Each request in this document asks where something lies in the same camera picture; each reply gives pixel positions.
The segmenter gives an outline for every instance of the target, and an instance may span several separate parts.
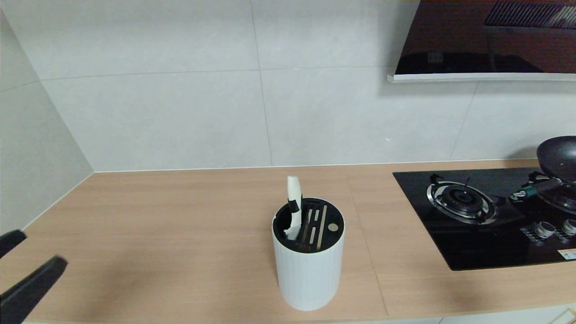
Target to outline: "black glass cooktop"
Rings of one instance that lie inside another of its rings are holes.
[[[509,195],[548,178],[537,168],[396,172],[394,177],[452,270],[576,259],[576,195]]]

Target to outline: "wooden countertop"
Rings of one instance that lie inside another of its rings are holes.
[[[375,321],[576,302],[576,262],[451,271],[394,171],[536,166],[534,160],[94,174],[0,259],[5,291],[50,256],[69,266],[34,322]],[[270,224],[286,175],[343,212],[340,288],[312,312],[290,308]]]

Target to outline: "sticker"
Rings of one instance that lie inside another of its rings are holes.
[[[576,260],[576,248],[569,248],[567,250],[558,250],[566,260]]]

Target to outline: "wall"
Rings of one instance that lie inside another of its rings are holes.
[[[0,233],[24,228],[92,173],[0,12]]]
[[[7,0],[96,171],[533,157],[562,82],[390,84],[406,0]]]

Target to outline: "black wok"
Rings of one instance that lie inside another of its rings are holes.
[[[560,186],[576,193],[576,136],[560,136],[542,142],[536,150],[542,171],[550,180],[524,187],[511,195],[512,199],[532,197]]]

